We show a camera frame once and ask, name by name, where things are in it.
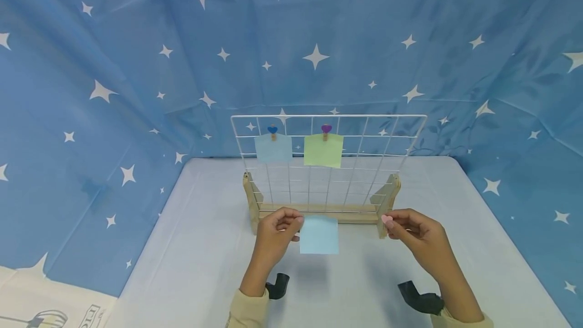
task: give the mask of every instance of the light green sticky note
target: light green sticky note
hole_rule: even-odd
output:
[[[339,169],[342,159],[342,144],[344,144],[344,136],[330,133],[326,142],[323,140],[322,134],[304,138],[304,165]]]

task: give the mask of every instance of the beige sleeve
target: beige sleeve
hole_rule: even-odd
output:
[[[268,305],[267,289],[260,298],[248,297],[237,289],[225,328],[264,328]]]
[[[447,309],[441,310],[440,315],[431,315],[431,323],[433,328],[493,328],[494,323],[486,314],[484,314],[484,320],[479,323],[462,323],[459,320],[455,320]]]

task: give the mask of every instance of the light blue sticky note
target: light blue sticky note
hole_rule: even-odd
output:
[[[300,230],[300,254],[337,255],[338,220],[306,216]]]
[[[271,133],[255,137],[257,160],[262,163],[291,162],[292,138],[290,136],[275,135],[275,141],[271,140]]]

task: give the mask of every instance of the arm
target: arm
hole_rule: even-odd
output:
[[[383,216],[391,239],[401,240],[417,262],[436,279],[445,309],[431,316],[434,328],[490,328],[455,259],[442,225],[415,210],[392,210]]]
[[[304,218],[295,209],[281,208],[262,219],[257,227],[252,260],[231,303],[226,328],[263,328],[269,304],[265,283],[290,242],[300,240]]]

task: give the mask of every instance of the white wire grid panel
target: white wire grid panel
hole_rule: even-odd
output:
[[[260,210],[291,205],[302,212],[375,213],[386,194],[377,191],[398,174],[417,142],[427,116],[423,114],[235,115],[233,132],[245,170],[264,196]],[[304,166],[304,137],[322,133],[344,136],[341,167]],[[292,162],[260,163],[254,137],[277,133],[292,137]],[[377,195],[377,202],[368,202]]]

